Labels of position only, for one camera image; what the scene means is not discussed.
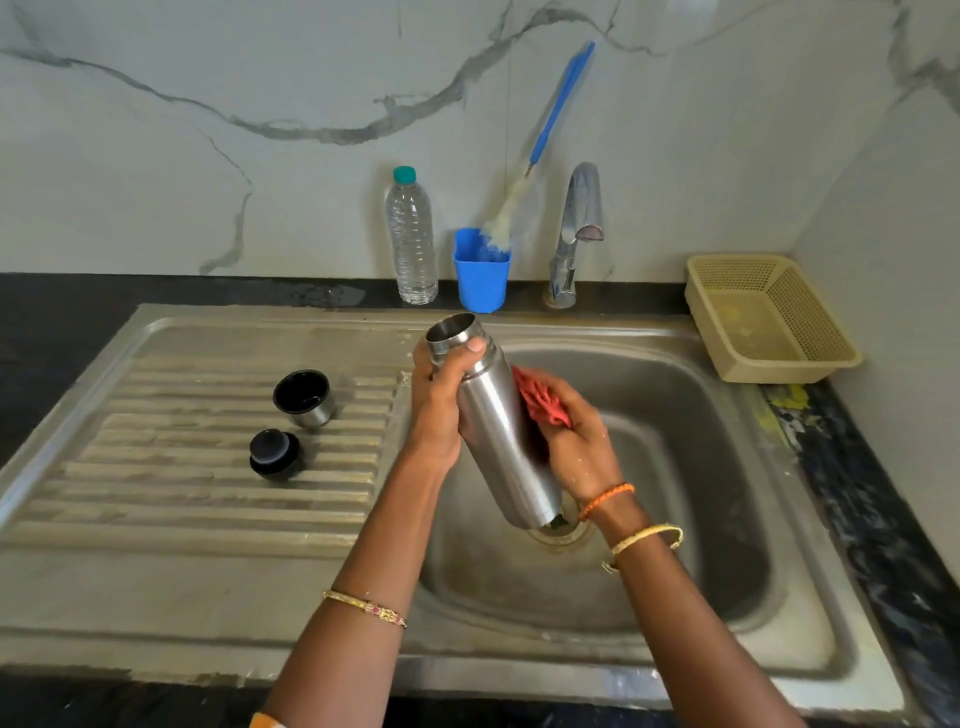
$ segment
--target person's left hand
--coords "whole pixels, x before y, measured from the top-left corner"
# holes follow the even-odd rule
[[[460,410],[457,388],[464,374],[480,361],[487,342],[480,337],[467,341],[447,356],[434,374],[430,350],[420,340],[414,349],[413,414],[406,448],[411,454],[427,458],[446,473],[460,455]]]

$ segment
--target forearm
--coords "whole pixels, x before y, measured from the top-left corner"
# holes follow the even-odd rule
[[[331,589],[409,614],[445,473],[403,452]],[[265,712],[288,728],[378,726],[402,628],[325,600],[294,647]]]
[[[631,497],[611,498],[591,519],[610,546],[651,525]],[[804,725],[662,538],[650,536],[630,546],[616,563],[674,711],[685,726]]]

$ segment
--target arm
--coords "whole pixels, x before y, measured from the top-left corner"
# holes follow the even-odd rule
[[[600,414],[565,381],[544,381],[573,429],[541,425],[561,484],[583,506],[623,482]],[[653,525],[633,494],[589,515],[609,546]],[[666,542],[650,536],[616,557],[636,621],[680,721],[690,728],[801,728],[804,721],[716,616]]]
[[[332,589],[406,616],[444,477],[460,453],[456,393],[486,345],[471,339],[431,380],[423,342],[414,352],[410,435]],[[287,728],[379,726],[403,629],[326,599],[307,623],[267,699]]]

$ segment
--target orange sleeve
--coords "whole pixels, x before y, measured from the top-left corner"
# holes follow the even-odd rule
[[[263,713],[257,713],[250,721],[250,728],[283,728],[273,718]]]

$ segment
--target blue brush handle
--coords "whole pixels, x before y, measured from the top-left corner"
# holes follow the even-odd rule
[[[564,84],[560,87],[560,93],[557,95],[557,101],[553,105],[553,110],[550,111],[550,118],[546,120],[546,125],[543,127],[543,131],[540,132],[540,136],[537,137],[537,143],[534,144],[534,151],[530,154],[530,166],[540,161],[540,155],[542,155],[543,150],[546,149],[546,141],[550,138],[553,125],[557,122],[557,117],[560,116],[560,111],[566,103],[566,97],[570,95],[570,91],[572,91],[573,87],[577,84],[577,79],[580,78],[580,74],[583,72],[584,66],[587,65],[587,61],[590,58],[590,54],[593,53],[595,46],[596,43],[591,41],[587,48],[570,59],[570,62],[566,65]]]

